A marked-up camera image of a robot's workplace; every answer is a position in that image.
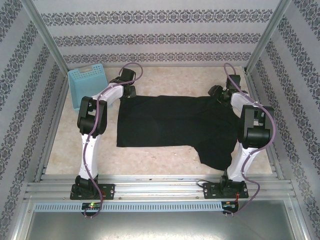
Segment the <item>wall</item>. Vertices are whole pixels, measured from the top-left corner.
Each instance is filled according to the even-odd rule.
[[[312,239],[320,239],[320,1],[293,0],[251,72],[275,109],[274,142]]]
[[[69,68],[245,66],[279,0],[35,0]]]
[[[35,179],[64,83],[18,0],[0,0],[0,240]]]

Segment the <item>black mounting plate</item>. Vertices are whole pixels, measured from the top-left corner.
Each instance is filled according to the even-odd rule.
[[[98,184],[99,189],[102,192],[104,200],[113,200],[115,196],[115,185],[114,184]],[[90,191],[84,191],[80,189],[76,184],[72,185],[71,200],[99,200],[99,194],[92,195]]]
[[[249,198],[248,188],[244,181],[239,187],[225,186],[223,190],[220,182],[204,183],[202,186],[205,199],[235,199],[237,193],[239,193],[239,199]]]

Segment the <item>basket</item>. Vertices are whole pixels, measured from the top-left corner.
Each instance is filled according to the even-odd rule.
[[[104,67],[101,63],[77,68],[68,72],[73,109],[78,112],[84,96],[91,97],[108,86]]]

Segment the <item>tiled floor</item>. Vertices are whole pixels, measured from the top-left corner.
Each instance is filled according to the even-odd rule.
[[[139,68],[133,68],[137,75]],[[243,71],[241,88],[247,90]],[[106,68],[108,80],[118,76],[119,68]],[[225,86],[222,67],[145,67],[144,74],[134,85],[142,96],[207,96],[213,85]],[[200,163],[197,152],[190,146],[116,147],[117,120],[120,101],[108,109],[107,129],[101,137],[98,171],[111,175],[205,175],[222,172]],[[81,165],[82,142],[77,128],[78,115],[68,94],[53,144],[46,174],[78,174]],[[261,152],[253,161],[250,174],[271,174],[267,153]]]

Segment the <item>purple cable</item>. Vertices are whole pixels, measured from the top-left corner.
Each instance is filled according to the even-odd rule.
[[[271,121],[271,124],[272,124],[272,136],[271,136],[271,139],[270,141],[267,143],[267,145],[259,148],[259,149],[256,149],[254,151],[252,151],[248,156],[247,158],[245,159],[242,167],[241,167],[241,174],[242,174],[242,177],[250,182],[250,183],[253,183],[253,184],[256,184],[257,185],[257,190],[255,192],[255,194],[250,198],[250,200],[242,207],[240,208],[237,212],[235,213],[232,213],[231,211],[228,211],[228,210],[224,210],[225,212],[228,212],[228,213],[232,213],[232,215],[236,215],[238,213],[240,213],[243,209],[245,209],[252,201],[253,199],[258,195],[259,191],[260,191],[260,184],[256,181],[253,181],[253,180],[250,180],[249,178],[247,178],[245,175],[244,175],[244,172],[245,172],[245,166],[247,164],[247,162],[249,161],[250,157],[252,156],[252,154],[256,153],[256,152],[259,152],[259,151],[262,151],[266,148],[268,148],[269,146],[271,146],[271,144],[273,143],[273,141],[275,140],[275,137],[276,137],[276,123],[273,119],[273,117],[271,116],[271,114],[261,105],[259,104],[258,102],[256,102],[255,100],[253,100],[251,97],[249,97],[248,95],[246,95],[246,93],[244,93],[238,86],[237,84],[232,80],[232,78],[230,77],[230,75],[228,74],[228,71],[227,71],[227,65],[229,65],[233,71],[234,71],[234,74],[236,74],[236,69],[234,68],[234,66],[232,66],[230,63],[226,62],[224,65],[223,65],[223,68],[224,68],[224,71],[225,71],[225,74],[227,76],[227,78],[231,81],[231,83],[235,86],[235,88],[239,91],[239,93],[244,96],[246,99],[248,99],[251,103],[253,103],[253,105],[257,106],[258,108],[260,108],[262,111],[265,112],[265,114],[268,116],[268,118],[270,119]]]
[[[95,113],[95,118],[94,118],[94,126],[93,126],[91,132],[88,134],[88,137],[86,138],[85,145],[84,145],[84,148],[83,148],[82,157],[83,157],[83,164],[84,164],[85,170],[86,170],[86,172],[88,173],[88,176],[89,176],[90,180],[92,181],[94,187],[98,190],[98,193],[99,193],[99,196],[100,196],[100,208],[99,208],[99,210],[98,210],[94,215],[92,215],[92,216],[87,216],[87,215],[86,215],[86,212],[87,212],[87,210],[88,210],[88,208],[86,208],[86,209],[84,210],[84,213],[83,213],[85,218],[90,217],[90,219],[93,219],[95,216],[97,216],[97,215],[100,213],[100,211],[101,211],[101,209],[102,209],[102,204],[103,204],[103,202],[104,202],[104,197],[103,197],[103,195],[102,195],[102,192],[101,192],[101,190],[99,189],[99,186],[97,185],[97,183],[95,182],[95,180],[93,179],[93,177],[92,177],[92,175],[91,175],[91,173],[90,173],[90,171],[89,171],[89,169],[88,169],[87,162],[86,162],[86,150],[87,150],[87,146],[88,146],[88,143],[89,143],[89,140],[90,140],[91,135],[95,132],[95,130],[97,129],[97,125],[98,125],[98,119],[99,119],[99,118],[98,118],[98,116],[99,116],[99,100],[100,100],[100,98],[103,96],[103,94],[104,94],[106,91],[108,91],[109,89],[112,89],[112,88],[114,88],[115,86],[119,86],[119,85],[125,85],[125,84],[134,83],[135,81],[139,80],[139,79],[142,77],[142,75],[144,74],[144,69],[143,69],[142,66],[141,66],[139,63],[137,63],[137,62],[129,62],[129,63],[125,64],[125,65],[120,69],[118,75],[120,75],[121,71],[122,71],[126,66],[128,66],[128,65],[130,65],[130,64],[138,65],[138,66],[141,68],[141,74],[140,74],[140,76],[138,76],[137,78],[135,78],[134,80],[131,80],[131,81],[125,81],[125,82],[117,83],[117,84],[115,84],[115,85],[108,86],[105,90],[103,90],[103,91],[99,94],[99,96],[98,96],[97,99],[96,99],[96,106],[97,106],[97,108],[96,108],[96,113]]]

